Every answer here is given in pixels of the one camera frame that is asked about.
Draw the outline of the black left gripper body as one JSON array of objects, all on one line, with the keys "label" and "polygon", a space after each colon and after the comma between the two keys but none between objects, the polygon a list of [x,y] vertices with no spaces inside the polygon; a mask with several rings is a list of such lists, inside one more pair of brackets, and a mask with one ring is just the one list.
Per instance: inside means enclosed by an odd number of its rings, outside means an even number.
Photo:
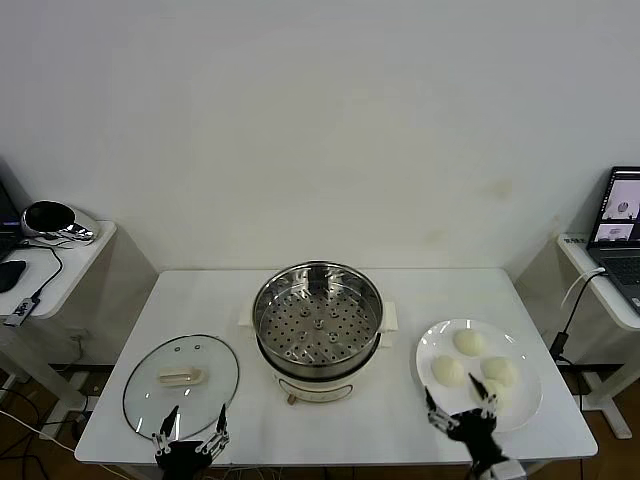
[{"label": "black left gripper body", "polygon": [[166,450],[157,450],[155,460],[163,480],[193,480],[212,463],[210,454],[196,452],[198,441],[174,441]]}]

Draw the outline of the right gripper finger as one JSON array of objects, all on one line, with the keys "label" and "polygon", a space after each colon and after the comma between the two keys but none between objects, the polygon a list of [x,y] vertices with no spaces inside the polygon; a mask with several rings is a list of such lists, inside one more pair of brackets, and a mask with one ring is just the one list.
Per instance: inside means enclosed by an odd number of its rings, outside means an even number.
[{"label": "right gripper finger", "polygon": [[459,422],[437,405],[427,386],[424,387],[428,419],[432,426],[441,432],[450,432],[459,426]]},{"label": "right gripper finger", "polygon": [[499,387],[492,379],[479,380],[471,373],[468,374],[471,382],[471,392],[476,403],[482,410],[482,415],[496,416],[499,404]]}]

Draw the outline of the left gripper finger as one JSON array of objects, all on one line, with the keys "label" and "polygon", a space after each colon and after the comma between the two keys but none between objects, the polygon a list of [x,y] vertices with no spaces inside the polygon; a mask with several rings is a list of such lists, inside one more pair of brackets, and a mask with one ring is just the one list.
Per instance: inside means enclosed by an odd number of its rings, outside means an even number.
[{"label": "left gripper finger", "polygon": [[152,442],[157,453],[170,452],[169,437],[174,428],[178,412],[179,406],[176,405],[162,421],[159,432],[152,434]]},{"label": "left gripper finger", "polygon": [[227,431],[226,405],[222,404],[216,423],[214,434],[203,441],[197,448],[197,452],[203,455],[219,455],[229,443],[230,437]]}]

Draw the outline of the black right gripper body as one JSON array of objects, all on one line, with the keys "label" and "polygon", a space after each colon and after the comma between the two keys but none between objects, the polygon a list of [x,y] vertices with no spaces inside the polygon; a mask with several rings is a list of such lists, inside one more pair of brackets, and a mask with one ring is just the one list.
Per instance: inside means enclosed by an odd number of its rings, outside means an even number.
[{"label": "black right gripper body", "polygon": [[447,429],[447,436],[466,446],[474,466],[492,466],[507,460],[493,438],[497,424],[494,413],[475,408],[454,414],[451,419],[454,425]]}]

